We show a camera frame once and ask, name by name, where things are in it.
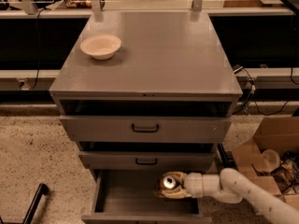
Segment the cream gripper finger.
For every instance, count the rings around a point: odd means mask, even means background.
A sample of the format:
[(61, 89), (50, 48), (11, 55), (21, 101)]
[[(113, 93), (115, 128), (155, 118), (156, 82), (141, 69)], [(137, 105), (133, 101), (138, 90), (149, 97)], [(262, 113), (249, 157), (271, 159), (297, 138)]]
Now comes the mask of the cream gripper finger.
[(167, 172), (165, 174), (163, 174), (163, 177), (166, 177), (166, 176), (172, 176), (174, 177), (177, 181), (183, 181), (185, 179), (185, 177), (187, 176), (186, 173), (183, 173), (183, 172)]
[(159, 198), (168, 198), (168, 199), (184, 199), (189, 197), (187, 191), (182, 188), (156, 190), (155, 195)]

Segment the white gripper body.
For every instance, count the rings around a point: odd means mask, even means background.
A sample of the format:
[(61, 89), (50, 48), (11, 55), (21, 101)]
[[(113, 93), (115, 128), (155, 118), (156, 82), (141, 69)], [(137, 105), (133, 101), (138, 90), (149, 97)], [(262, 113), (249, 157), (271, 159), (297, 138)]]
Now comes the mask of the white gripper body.
[(183, 187), (189, 197), (202, 198), (204, 196), (203, 175), (200, 173), (189, 173), (186, 175)]

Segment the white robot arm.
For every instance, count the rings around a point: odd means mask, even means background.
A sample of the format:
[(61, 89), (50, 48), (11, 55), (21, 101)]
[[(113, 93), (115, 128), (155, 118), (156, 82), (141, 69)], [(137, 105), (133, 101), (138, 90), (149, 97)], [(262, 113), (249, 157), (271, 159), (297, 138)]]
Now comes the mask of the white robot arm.
[(218, 175), (167, 172), (158, 180), (155, 194), (177, 200), (212, 197), (222, 203), (240, 203), (245, 199), (272, 224), (295, 224), (299, 220), (297, 209), (232, 168), (224, 168)]

